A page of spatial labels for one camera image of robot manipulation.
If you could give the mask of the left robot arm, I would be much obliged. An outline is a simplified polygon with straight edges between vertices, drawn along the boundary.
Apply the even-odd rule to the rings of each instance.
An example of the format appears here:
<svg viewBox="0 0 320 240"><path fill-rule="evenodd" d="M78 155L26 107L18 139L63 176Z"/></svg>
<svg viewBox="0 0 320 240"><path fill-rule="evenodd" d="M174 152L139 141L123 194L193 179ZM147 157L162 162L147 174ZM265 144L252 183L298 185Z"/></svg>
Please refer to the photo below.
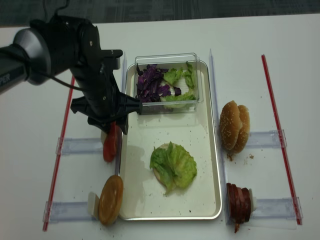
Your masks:
<svg viewBox="0 0 320 240"><path fill-rule="evenodd" d="M116 123L128 132L128 115L141 113L142 103L122 93L113 71L120 68L122 50L103 50L100 34L88 19L55 15L49 22L32 20L19 30L11 45L0 49L0 90L21 82L41 85L70 70L82 97L71 101L74 113L108 133Z"/></svg>

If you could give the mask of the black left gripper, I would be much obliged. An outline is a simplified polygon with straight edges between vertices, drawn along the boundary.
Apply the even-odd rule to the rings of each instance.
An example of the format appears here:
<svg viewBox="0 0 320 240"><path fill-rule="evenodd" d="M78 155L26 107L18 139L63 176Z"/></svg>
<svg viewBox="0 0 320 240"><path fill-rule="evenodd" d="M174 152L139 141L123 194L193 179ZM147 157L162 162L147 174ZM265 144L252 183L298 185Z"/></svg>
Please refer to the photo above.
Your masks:
<svg viewBox="0 0 320 240"><path fill-rule="evenodd" d="M65 18L68 41L62 59L70 69L83 97L71 101L71 110L87 116L89 125L109 133L116 122L123 134L128 133L128 115L141 114L142 102L120 92L112 69L103 63L98 28L83 18Z"/></svg>

